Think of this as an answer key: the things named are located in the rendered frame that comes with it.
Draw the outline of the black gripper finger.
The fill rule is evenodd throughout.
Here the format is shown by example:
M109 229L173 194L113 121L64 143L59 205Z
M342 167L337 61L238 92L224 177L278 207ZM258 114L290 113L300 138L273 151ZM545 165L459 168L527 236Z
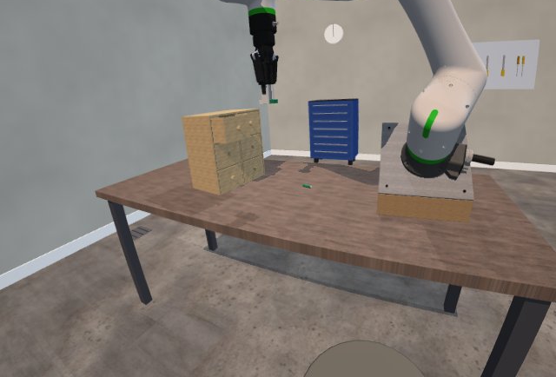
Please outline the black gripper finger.
M272 51L269 51L269 63L267 64L269 100L275 99L274 84L277 81L278 58L279 57L276 56L275 54L273 55Z
M257 52L257 53L256 53ZM261 99L262 104L269 103L269 92L268 92L268 51L264 51L264 62L261 62L258 49L255 53L250 54L253 61L255 69L256 81L261 85Z

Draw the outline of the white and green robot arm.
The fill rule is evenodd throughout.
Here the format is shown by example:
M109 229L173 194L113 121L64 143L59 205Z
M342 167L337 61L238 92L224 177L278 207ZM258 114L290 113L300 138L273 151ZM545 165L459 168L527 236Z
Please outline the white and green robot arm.
M277 32L275 0L220 0L248 6L250 35ZM456 142L487 83L487 69L473 47L451 0L399 0L426 52L433 78L415 98L401 161L413 175L446 173L457 179L464 163L493 166ZM423 94L422 94L423 93ZM456 143L456 144L455 144Z

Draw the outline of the light wooden chest of drawers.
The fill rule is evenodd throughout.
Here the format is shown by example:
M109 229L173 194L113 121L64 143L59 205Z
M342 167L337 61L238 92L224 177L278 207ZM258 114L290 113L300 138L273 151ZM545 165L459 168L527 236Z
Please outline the light wooden chest of drawers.
M240 111L240 110L246 110L246 111ZM260 109L231 109L231 110L226 110L224 112L234 112L234 113L220 113L222 115L212 115L212 116L223 116L228 114L237 115L237 113L253 111L253 110L258 111L259 113L260 131L252 133L250 135L253 134L261 135ZM242 164L243 184L221 193L217 170L224 169L238 162L229 164L219 169L217 168L216 159L215 159L215 147L214 147L214 144L216 143L213 141L213 134L211 128L211 121L210 121L210 117L212 116L200 116L200 115L182 116L182 126L183 126L186 148L188 153L189 168L190 168L190 174L193 183L193 189L199 189L212 194L222 195L229 192L232 189L236 189L245 183L251 182L256 178L265 175L263 147L262 147L262 138L261 138L262 153L259 155L262 156L264 174L248 182L245 182L243 164Z

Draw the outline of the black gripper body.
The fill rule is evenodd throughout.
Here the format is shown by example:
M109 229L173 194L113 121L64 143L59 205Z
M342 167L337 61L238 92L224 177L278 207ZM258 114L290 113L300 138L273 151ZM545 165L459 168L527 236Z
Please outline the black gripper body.
M257 33L253 35L253 45L255 51L258 49L261 62L264 62L264 51L272 51L274 55L273 46L275 45L275 35L272 33Z

